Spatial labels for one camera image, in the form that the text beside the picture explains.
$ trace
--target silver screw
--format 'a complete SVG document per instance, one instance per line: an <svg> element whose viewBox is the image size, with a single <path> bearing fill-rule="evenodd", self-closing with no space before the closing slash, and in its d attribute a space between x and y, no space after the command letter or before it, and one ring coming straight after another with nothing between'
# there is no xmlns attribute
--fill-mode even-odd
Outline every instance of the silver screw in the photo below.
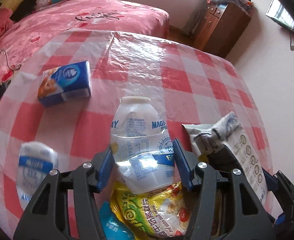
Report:
<svg viewBox="0 0 294 240"><path fill-rule="evenodd" d="M235 175L240 175L240 174L241 174L241 170L239 170L239 169L234 169L232 172L233 172Z"/></svg>
<svg viewBox="0 0 294 240"><path fill-rule="evenodd" d="M205 169L207 167L207 164L206 163L198 163L198 167Z"/></svg>
<svg viewBox="0 0 294 240"><path fill-rule="evenodd" d="M49 172L49 175L55 176L57 173L58 173L58 170L53 169Z"/></svg>
<svg viewBox="0 0 294 240"><path fill-rule="evenodd" d="M83 164L83 168L85 168L85 169L89 169L91 166L92 166L92 164L90 162Z"/></svg>

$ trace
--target table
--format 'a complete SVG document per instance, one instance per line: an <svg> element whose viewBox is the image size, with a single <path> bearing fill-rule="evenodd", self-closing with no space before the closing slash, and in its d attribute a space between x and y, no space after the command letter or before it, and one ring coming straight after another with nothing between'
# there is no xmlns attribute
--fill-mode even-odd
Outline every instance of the table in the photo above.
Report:
<svg viewBox="0 0 294 240"><path fill-rule="evenodd" d="M91 65L92 97L45 109L36 99L40 74L84 60ZM191 147L182 123L215 123L234 111L262 166L272 172L261 117L230 62L161 38L71 29L27 60L0 102L0 226L5 233L13 236L23 213L15 184L21 143L45 143L58 152L60 171L73 170L106 148L123 96L151 98L171 138L179 138L187 150ZM109 199L115 176L96 196L98 208ZM73 209L72 198L69 207ZM74 215L71 224L75 231Z"/></svg>

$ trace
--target red heart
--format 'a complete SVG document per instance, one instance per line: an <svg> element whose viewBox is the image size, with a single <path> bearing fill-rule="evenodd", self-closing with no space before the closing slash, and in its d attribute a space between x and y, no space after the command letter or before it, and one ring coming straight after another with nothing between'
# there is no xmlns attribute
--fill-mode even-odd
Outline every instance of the red heart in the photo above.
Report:
<svg viewBox="0 0 294 240"><path fill-rule="evenodd" d="M84 16L84 15L87 15L89 13L80 13L80 14L77 14L77 16Z"/></svg>
<svg viewBox="0 0 294 240"><path fill-rule="evenodd" d="M88 23L81 23L78 25L78 27L85 27L86 25L88 25Z"/></svg>
<svg viewBox="0 0 294 240"><path fill-rule="evenodd" d="M38 41L40 38L41 38L41 37L40 37L40 36L38 36L38 37L36 37L36 38L34 38L34 39L31 39L31 40L30 40L30 42L35 42L35 41Z"/></svg>
<svg viewBox="0 0 294 240"><path fill-rule="evenodd" d="M14 71L9 69L4 76L2 77L2 82L5 82L7 80L9 80L9 78L14 74Z"/></svg>

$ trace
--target blue box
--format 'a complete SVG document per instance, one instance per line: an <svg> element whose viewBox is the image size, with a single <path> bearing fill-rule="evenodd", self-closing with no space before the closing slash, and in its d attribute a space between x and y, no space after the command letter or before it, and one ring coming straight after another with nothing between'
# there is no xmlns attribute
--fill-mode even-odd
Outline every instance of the blue box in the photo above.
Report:
<svg viewBox="0 0 294 240"><path fill-rule="evenodd" d="M89 62L83 61L44 71L37 98L44 106L53 106L91 94Z"/></svg>

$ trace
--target brown cabinet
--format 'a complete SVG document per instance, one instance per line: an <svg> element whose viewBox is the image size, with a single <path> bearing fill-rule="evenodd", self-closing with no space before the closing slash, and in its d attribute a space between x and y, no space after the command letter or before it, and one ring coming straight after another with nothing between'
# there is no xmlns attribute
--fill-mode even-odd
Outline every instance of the brown cabinet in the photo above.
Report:
<svg viewBox="0 0 294 240"><path fill-rule="evenodd" d="M250 16L237 5L220 8L207 5L205 16L195 32L194 47L226 57L250 22Z"/></svg>

